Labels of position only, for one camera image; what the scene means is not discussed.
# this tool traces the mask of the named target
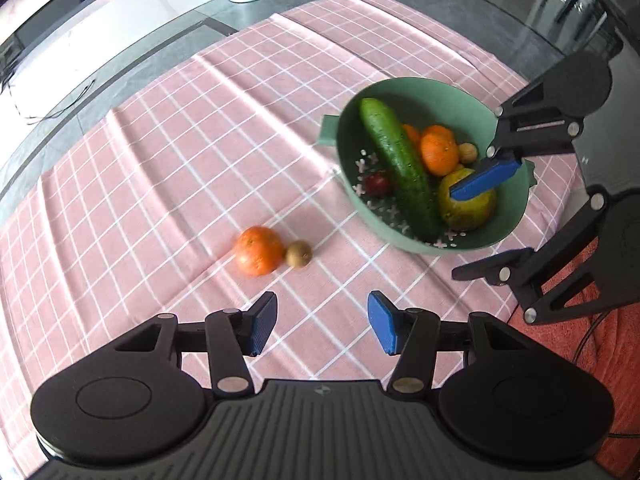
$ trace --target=blue gripper pad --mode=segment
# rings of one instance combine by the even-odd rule
[[[389,355],[400,353],[404,344],[398,334],[402,311],[382,292],[372,290],[367,298],[367,315],[382,349]]]
[[[479,170],[451,186],[450,196],[459,202],[471,200],[485,191],[500,186],[504,181],[509,180],[519,168],[520,163],[515,160],[508,162],[496,160],[484,170]]]

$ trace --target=tangerine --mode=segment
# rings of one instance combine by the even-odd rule
[[[441,126],[440,124],[433,124],[432,126],[429,126],[422,131],[423,137],[429,134],[441,135],[446,137],[447,139],[450,139],[451,142],[456,142],[456,136],[453,134],[453,132],[444,126]]]
[[[448,175],[460,162],[456,141],[443,134],[429,133],[423,136],[420,152],[425,167],[435,176]]]
[[[402,128],[406,133],[406,136],[409,137],[411,143],[416,147],[417,150],[420,149],[420,132],[410,124],[403,124]]]
[[[273,229],[249,227],[236,240],[236,263],[249,276],[263,276],[276,270],[284,259],[284,246]]]

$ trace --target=pink checkered tablecloth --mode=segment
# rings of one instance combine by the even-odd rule
[[[0,234],[0,460],[27,475],[44,457],[29,416],[45,378],[160,311],[180,321],[279,300],[264,378],[389,377],[367,323],[382,290],[401,308],[444,319],[484,310],[505,320],[506,288],[452,282],[450,271],[500,249],[538,247],[556,230],[575,157],[536,160],[539,184],[512,235],[440,257],[386,245],[355,215],[332,149],[315,145],[323,114],[393,76],[458,86],[494,108],[524,81],[459,34],[393,0],[319,0],[220,41],[110,111],[31,190]],[[316,257],[248,278],[236,235],[272,226]],[[438,358],[434,384],[462,366]],[[207,384],[206,358],[184,369]]]

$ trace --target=tile floor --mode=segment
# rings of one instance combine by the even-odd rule
[[[39,124],[0,170],[0,223],[34,186],[38,176],[55,164],[108,109],[225,34],[309,1],[312,0],[232,4],[228,0],[213,0],[124,50],[72,92],[60,107],[72,102],[95,79],[82,102],[57,121]],[[542,10],[536,7],[539,0],[399,1],[463,34],[527,79],[555,64],[562,58],[562,50],[572,48],[567,38],[572,36],[570,30],[575,22],[572,19],[577,16],[570,15],[564,27],[548,24],[560,5],[559,0],[550,0]]]

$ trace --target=cucumber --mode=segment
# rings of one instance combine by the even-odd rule
[[[435,192],[396,114],[382,101],[365,97],[360,101],[360,118],[390,170],[398,208],[414,236],[436,241],[442,225]]]

